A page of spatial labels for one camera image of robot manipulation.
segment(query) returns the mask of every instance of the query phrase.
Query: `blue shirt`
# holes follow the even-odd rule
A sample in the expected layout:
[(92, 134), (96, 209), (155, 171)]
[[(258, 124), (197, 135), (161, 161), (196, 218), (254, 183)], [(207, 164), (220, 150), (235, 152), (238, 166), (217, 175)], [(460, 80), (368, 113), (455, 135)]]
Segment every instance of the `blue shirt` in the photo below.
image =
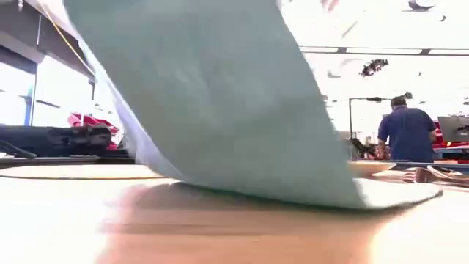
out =
[(398, 106), (381, 120), (378, 139), (385, 142), (389, 137), (393, 160), (433, 162), (429, 133), (435, 129), (433, 120), (424, 111)]

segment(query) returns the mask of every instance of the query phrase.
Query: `workbench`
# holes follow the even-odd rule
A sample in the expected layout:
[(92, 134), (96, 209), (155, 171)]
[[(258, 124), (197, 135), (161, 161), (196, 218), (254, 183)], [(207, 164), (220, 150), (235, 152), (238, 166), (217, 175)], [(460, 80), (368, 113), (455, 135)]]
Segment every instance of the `workbench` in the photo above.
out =
[[(0, 174), (31, 177), (49, 169)], [(72, 170), (84, 177), (152, 173), (138, 165), (72, 165), (51, 175)], [(412, 208), (366, 212), (256, 199), (153, 176), (1, 178), (0, 263), (468, 262), (469, 193), (445, 191)]]

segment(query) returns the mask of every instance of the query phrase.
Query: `red machine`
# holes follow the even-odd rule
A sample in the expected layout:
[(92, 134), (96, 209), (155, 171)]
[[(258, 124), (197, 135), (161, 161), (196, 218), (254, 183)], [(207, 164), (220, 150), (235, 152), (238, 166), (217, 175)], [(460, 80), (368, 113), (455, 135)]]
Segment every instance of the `red machine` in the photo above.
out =
[[(70, 126), (76, 127), (81, 126), (81, 114), (72, 113), (70, 117), (67, 119)], [(117, 136), (119, 129), (112, 125), (110, 122), (106, 120), (101, 120), (98, 118), (90, 117), (88, 115), (84, 115), (83, 123), (86, 125), (99, 125), (103, 124), (106, 125), (110, 130), (113, 136), (113, 142), (107, 147), (108, 150), (116, 150), (118, 148), (119, 142), (115, 142), (114, 138)]]

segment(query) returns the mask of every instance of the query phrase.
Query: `white ceiling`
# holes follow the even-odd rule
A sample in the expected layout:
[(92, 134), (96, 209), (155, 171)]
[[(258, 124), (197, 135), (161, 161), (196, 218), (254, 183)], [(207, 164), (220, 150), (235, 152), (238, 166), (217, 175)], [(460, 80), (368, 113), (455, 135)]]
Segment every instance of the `white ceiling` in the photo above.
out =
[[(46, 8), (54, 22), (79, 37), (71, 26), (62, 0), (27, 0), (42, 13)], [(469, 48), (465, 25), (469, 24), (469, 1), (445, 0), (427, 13), (409, 10), (407, 0), (339, 0), (333, 12), (323, 12), (318, 0), (293, 0), (282, 5), (282, 14), (298, 45), (358, 46), (386, 48)], [(444, 22), (438, 22), (441, 15)], [(344, 35), (353, 24), (356, 24)], [(348, 129), (350, 97), (380, 96), (392, 98), (412, 92), (411, 105), (425, 109), (433, 117), (466, 111), (462, 102), (469, 94), (465, 57), (390, 56), (383, 71), (370, 78), (358, 72), (375, 56), (306, 54), (321, 92), (329, 97), (328, 111), (339, 130)], [(346, 63), (345, 59), (354, 59)], [(329, 78), (328, 73), (341, 76)], [(354, 102), (355, 127), (375, 130), (382, 114), (390, 111), (381, 104)]]

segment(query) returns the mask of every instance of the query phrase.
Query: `black bag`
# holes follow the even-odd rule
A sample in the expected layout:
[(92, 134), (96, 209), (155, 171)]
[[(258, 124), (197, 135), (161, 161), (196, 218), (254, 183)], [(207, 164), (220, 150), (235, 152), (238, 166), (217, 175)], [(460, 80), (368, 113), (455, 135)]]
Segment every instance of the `black bag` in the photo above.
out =
[(106, 126), (0, 126), (0, 152), (22, 158), (101, 155), (111, 143)]

